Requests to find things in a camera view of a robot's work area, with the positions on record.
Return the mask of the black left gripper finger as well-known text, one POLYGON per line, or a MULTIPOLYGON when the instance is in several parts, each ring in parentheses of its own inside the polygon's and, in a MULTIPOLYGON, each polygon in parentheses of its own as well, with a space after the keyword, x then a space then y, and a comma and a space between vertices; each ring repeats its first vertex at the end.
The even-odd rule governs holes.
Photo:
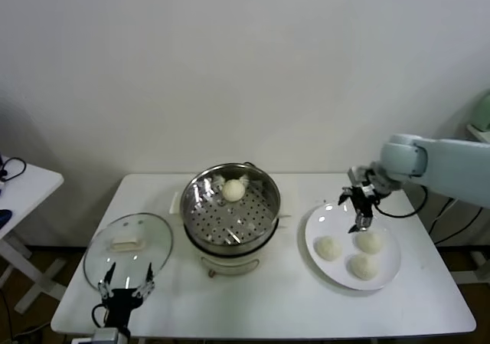
POLYGON ((154 289, 155 289, 154 272, 152 268, 152 263, 150 263, 145 275, 145 279, 136 288, 136 290, 133 292, 132 295, 134 297, 148 297, 154 289))
POLYGON ((116 269, 116 263, 113 262, 110 269, 108 269, 108 271, 104 275, 104 278, 97 285, 97 289, 100 293, 100 296, 103 299, 108 299, 110 296, 112 296, 112 288, 111 288, 110 284, 111 284, 115 269, 116 269))

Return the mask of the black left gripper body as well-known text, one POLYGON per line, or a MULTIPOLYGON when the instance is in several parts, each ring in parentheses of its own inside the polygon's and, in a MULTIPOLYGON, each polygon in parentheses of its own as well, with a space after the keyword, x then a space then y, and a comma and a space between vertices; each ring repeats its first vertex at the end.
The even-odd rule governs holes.
POLYGON ((142 294, 136 288, 113 290, 102 298, 102 304, 107 311, 105 327, 127 327, 132 311, 138 309, 143 302, 142 294))

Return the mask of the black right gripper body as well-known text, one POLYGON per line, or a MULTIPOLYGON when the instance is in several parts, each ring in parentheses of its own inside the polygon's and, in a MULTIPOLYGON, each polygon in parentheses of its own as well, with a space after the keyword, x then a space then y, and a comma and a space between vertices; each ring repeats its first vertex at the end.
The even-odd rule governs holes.
POLYGON ((379 205, 382 199, 381 194, 370 182, 352 185, 351 192, 351 203, 360 215, 371 215, 372 208, 379 205))

